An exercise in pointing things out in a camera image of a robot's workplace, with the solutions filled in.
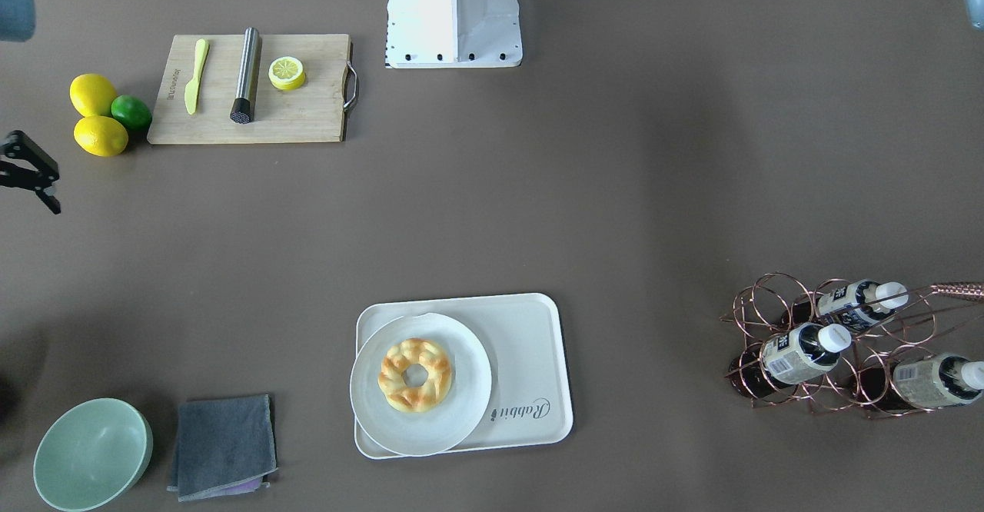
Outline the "mint green bowl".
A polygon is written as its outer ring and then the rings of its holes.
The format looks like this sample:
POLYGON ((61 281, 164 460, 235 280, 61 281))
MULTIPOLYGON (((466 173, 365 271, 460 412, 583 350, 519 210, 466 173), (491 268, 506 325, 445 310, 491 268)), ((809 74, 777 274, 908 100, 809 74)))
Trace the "mint green bowl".
POLYGON ((113 397, 77 404, 39 442, 35 489, 57 510, 94 510, 140 480, 152 446, 150 424, 136 407, 113 397))

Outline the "yellow lemon lower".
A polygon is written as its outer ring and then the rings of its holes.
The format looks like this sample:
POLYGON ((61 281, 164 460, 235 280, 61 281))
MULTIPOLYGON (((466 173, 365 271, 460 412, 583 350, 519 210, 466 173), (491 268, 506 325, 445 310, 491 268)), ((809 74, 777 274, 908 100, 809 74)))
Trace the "yellow lemon lower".
POLYGON ((115 157, 125 151, 129 143, 126 127, 106 116, 81 118, 74 127, 73 135, 83 150, 96 157, 115 157))

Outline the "yellow lemon upper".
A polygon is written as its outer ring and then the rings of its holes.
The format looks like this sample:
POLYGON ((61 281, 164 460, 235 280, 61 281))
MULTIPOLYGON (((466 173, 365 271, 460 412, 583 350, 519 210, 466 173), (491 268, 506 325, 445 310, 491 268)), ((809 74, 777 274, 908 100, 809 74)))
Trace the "yellow lemon upper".
POLYGON ((118 92, 104 75, 77 75, 69 88, 71 105, 80 116, 111 116, 111 106, 118 92))

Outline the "white round plate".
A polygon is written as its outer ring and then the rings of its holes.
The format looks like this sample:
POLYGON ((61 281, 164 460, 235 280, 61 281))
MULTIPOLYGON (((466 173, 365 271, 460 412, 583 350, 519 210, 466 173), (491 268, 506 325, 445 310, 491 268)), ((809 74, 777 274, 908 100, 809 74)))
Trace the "white round plate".
MULTIPOLYGON (((404 375, 412 387, 421 385, 426 377, 421 366, 411 366, 404 375)), ((422 457, 464 441, 481 420, 491 388, 490 359, 472 330, 446 315, 426 313, 393 320, 361 345, 349 379, 349 400, 356 421, 373 442, 396 454, 422 457), (394 410, 378 387, 387 350, 412 337, 435 341, 445 348, 454 366, 452 390, 428 413, 394 410)))

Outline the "yellow plastic knife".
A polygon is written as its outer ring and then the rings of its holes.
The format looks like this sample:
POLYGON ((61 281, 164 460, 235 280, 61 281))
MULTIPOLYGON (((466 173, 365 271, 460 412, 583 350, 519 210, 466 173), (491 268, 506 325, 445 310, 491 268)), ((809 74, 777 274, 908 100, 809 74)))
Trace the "yellow plastic knife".
POLYGON ((210 42, 206 38, 199 38, 194 43, 192 78, 190 78, 184 88, 184 105, 189 115, 194 115, 198 108, 201 76, 204 73, 204 65, 206 65, 209 52, 210 42))

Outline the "green lime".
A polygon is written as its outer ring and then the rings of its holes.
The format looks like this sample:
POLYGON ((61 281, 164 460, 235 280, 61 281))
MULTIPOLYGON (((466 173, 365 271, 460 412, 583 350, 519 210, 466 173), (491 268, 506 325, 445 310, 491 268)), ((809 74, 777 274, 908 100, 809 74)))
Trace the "green lime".
POLYGON ((152 123, 150 108, 133 95, 116 96, 110 103, 110 116, 129 131, 147 130, 152 123))

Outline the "wooden cutting board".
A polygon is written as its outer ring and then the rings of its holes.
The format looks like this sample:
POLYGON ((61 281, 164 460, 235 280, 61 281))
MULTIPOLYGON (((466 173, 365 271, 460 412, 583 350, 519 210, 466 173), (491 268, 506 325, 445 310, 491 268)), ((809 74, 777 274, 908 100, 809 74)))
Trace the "wooden cutting board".
POLYGON ((152 109, 148 143, 226 145, 344 140, 347 124, 344 102, 347 90, 354 85, 347 80, 347 65, 351 60, 349 35, 261 35, 251 88, 253 119, 248 124, 231 119, 243 47, 243 33, 173 37, 152 109), (197 110, 188 114, 185 88, 193 75, 194 44, 203 37, 210 43, 210 50, 201 72, 197 110), (301 88, 281 91, 268 80, 268 67, 282 56, 301 61, 306 73, 301 88))

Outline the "glazed donut bread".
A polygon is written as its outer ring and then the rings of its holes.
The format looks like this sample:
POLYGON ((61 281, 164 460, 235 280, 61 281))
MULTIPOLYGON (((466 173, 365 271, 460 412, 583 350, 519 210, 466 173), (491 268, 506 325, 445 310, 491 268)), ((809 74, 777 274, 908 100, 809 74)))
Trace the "glazed donut bread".
POLYGON ((428 413, 449 395, 454 366, 445 348, 435 341, 412 337, 393 345, 381 362, 378 387, 387 403, 401 413, 428 413), (411 366, 427 373, 421 385, 409 386, 404 375, 411 366))

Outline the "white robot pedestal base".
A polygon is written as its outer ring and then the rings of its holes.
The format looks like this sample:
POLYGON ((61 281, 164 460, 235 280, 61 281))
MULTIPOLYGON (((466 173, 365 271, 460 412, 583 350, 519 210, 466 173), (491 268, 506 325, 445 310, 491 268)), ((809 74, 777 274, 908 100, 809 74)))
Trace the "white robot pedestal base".
POLYGON ((519 0, 387 0, 388 68, 510 68, 523 59, 519 0))

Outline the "yellow lemon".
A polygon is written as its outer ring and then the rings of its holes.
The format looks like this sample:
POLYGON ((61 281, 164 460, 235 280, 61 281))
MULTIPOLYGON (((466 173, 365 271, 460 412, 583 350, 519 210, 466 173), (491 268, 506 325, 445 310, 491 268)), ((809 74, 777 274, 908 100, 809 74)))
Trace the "yellow lemon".
POLYGON ((80 116, 111 116, 111 106, 118 92, 104 75, 77 75, 69 88, 71 105, 80 116))
POLYGON ((73 135, 83 150, 96 157, 115 157, 125 151, 129 143, 126 127, 106 116, 81 118, 74 127, 73 135))

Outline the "tea bottle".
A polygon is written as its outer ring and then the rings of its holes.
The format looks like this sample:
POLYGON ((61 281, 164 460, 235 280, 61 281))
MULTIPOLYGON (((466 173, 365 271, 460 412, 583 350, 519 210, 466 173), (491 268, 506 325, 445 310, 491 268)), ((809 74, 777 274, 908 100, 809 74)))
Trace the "tea bottle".
POLYGON ((876 282, 870 278, 833 289, 814 302, 796 303, 783 313, 780 323, 836 324, 851 334, 864 334, 889 319, 908 302, 909 292, 900 282, 876 282))
POLYGON ((866 368, 858 384, 858 398, 886 414, 969 406, 982 396, 983 361, 944 352, 866 368))
POLYGON ((728 379, 740 395, 762 399, 831 371, 851 344, 847 327, 802 323, 743 351, 728 379))

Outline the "white serving tray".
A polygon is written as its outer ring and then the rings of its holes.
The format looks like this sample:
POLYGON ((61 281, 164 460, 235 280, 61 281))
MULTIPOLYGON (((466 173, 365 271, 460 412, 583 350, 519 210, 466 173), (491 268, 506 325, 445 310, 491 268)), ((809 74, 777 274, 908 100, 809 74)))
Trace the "white serving tray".
MULTIPOLYGON (((376 303, 356 321, 356 354, 380 327, 404 316, 443 314, 472 330, 490 359, 490 402, 464 441, 438 454, 555 444, 573 427, 561 320, 545 294, 376 303)), ((356 420, 356 447, 374 460, 412 457, 373 442, 356 420)))

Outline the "half lemon slice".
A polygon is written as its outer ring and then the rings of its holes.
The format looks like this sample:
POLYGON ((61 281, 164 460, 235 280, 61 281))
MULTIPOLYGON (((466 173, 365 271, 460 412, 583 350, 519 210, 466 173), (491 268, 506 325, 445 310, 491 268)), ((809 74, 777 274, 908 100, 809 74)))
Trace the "half lemon slice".
POLYGON ((281 91, 301 88, 306 78, 304 63, 292 56, 278 57, 268 66, 268 81, 281 91))

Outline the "steel muddler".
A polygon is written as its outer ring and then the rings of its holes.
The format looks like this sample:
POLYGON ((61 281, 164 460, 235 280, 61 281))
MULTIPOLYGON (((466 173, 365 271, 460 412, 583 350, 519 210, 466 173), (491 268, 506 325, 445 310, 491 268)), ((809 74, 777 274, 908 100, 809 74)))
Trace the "steel muddler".
POLYGON ((254 120, 255 87, 260 55, 261 36, 256 28, 250 26, 244 32, 235 96, 229 114, 232 122, 239 125, 246 125, 254 120))

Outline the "grey folded cloth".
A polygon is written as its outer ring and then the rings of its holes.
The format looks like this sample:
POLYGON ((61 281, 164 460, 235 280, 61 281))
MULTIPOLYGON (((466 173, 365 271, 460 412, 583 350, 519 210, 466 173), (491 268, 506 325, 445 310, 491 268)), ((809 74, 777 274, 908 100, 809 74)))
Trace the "grey folded cloth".
POLYGON ((197 400, 178 407, 168 490, 179 501, 256 491, 277 469, 268 394, 197 400))

